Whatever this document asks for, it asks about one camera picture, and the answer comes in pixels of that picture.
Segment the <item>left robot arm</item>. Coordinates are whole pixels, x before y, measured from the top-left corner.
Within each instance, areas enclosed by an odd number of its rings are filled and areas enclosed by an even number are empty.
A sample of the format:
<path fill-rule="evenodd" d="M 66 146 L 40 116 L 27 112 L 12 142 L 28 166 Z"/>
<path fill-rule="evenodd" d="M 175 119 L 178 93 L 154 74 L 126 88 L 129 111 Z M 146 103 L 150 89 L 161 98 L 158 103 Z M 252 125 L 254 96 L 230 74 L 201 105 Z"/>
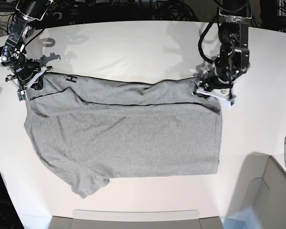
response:
<path fill-rule="evenodd" d="M 201 90 L 200 93 L 210 93 L 214 89 L 231 90 L 234 81 L 250 67 L 249 25 L 246 20 L 252 18 L 251 1 L 215 0 L 214 3 L 217 5 L 217 12 L 198 41 L 199 54 L 210 66 L 198 78 L 196 87 Z M 219 55 L 212 60 L 204 54 L 202 43 L 214 23 L 218 27 L 221 45 Z"/>

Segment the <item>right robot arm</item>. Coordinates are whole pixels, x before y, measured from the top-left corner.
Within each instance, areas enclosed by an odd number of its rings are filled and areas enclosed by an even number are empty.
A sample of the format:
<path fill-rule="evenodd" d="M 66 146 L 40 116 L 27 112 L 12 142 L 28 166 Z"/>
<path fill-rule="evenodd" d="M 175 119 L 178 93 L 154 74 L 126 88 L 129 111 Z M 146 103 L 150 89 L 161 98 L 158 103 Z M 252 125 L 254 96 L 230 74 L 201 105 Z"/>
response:
<path fill-rule="evenodd" d="M 25 85 L 41 69 L 40 64 L 25 56 L 27 39 L 35 31 L 35 21 L 41 21 L 52 0 L 20 0 L 16 5 L 8 38 L 0 47 L 0 66 L 12 71 L 21 85 Z"/>

